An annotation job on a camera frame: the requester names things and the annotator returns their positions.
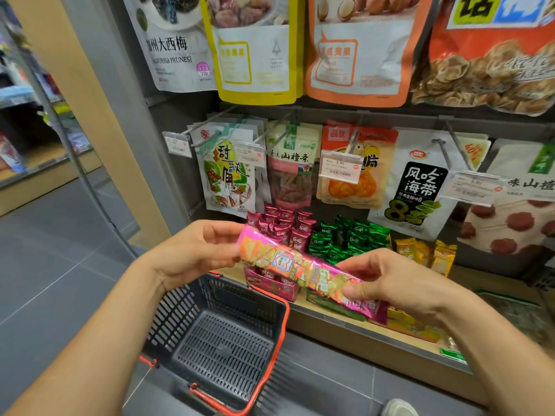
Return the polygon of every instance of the hand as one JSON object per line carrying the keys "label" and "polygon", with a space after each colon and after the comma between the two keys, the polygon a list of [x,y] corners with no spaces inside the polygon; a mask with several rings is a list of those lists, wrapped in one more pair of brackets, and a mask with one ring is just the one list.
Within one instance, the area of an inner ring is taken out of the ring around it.
{"label": "hand", "polygon": [[137,261],[152,269],[166,291],[186,285],[210,270],[239,262],[236,244],[244,224],[197,220]]}
{"label": "hand", "polygon": [[420,321],[439,324],[439,316],[452,298],[465,288],[403,257],[381,248],[348,258],[339,268],[370,282],[343,287],[351,300],[386,300]]}

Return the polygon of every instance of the black label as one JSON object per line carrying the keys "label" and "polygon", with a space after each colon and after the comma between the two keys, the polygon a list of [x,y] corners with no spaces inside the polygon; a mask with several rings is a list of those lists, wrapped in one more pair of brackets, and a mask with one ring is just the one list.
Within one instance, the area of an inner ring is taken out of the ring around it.
{"label": "black label", "polygon": [[441,203],[435,200],[447,173],[447,169],[438,166],[407,163],[395,198],[385,210],[385,217],[420,226],[426,217],[441,207]]}

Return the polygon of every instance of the basket handle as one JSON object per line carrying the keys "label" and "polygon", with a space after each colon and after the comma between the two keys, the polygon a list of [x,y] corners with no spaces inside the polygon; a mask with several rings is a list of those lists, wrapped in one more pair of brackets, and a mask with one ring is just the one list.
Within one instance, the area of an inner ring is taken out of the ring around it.
{"label": "basket handle", "polygon": [[277,339],[276,347],[274,348],[274,353],[272,354],[270,363],[268,364],[268,367],[266,368],[266,372],[260,379],[260,382],[256,385],[252,395],[250,396],[249,402],[246,404],[243,410],[239,412],[234,412],[233,410],[229,409],[227,406],[217,401],[215,398],[212,398],[211,396],[203,393],[202,391],[199,391],[197,389],[198,384],[196,383],[191,384],[191,386],[189,387],[189,392],[191,394],[195,395],[205,403],[209,404],[211,407],[216,409],[218,412],[224,414],[225,416],[246,416],[246,414],[250,412],[251,408],[254,405],[254,402],[258,398],[258,394],[260,394],[260,390],[262,390],[262,387],[264,386],[264,384],[266,384],[266,382],[268,381],[268,378],[270,377],[270,374],[272,373],[272,370],[274,369],[274,365],[276,363],[279,352],[281,350],[281,344],[285,339],[285,329],[287,326],[287,320],[289,318],[290,308],[289,308],[289,302],[287,300],[283,299],[281,296],[274,295],[274,294],[271,294],[270,292],[264,291],[263,289],[260,289],[259,287],[256,287],[256,286],[248,286],[248,288],[254,289],[255,291],[261,294],[269,296],[270,298],[274,300],[278,300],[283,304],[285,304],[285,315],[283,317],[283,321],[281,322],[281,332],[280,332],[279,338]]}

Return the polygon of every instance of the person's right hand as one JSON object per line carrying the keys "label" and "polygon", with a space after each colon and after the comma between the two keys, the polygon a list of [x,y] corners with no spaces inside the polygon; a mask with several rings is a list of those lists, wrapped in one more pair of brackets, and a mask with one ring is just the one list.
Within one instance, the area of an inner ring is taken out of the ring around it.
{"label": "person's right hand", "polygon": [[337,264],[339,268],[370,282],[343,287],[351,300],[386,300],[420,321],[439,324],[449,298],[466,289],[438,273],[386,248],[374,250]]}

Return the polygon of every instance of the shopping basket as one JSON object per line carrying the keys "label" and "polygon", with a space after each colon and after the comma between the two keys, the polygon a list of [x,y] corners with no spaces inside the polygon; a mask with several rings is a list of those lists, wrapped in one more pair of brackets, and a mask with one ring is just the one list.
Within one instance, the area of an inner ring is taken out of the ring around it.
{"label": "shopping basket", "polygon": [[254,405],[278,357],[287,300],[218,273],[162,299],[143,352],[227,416]]}

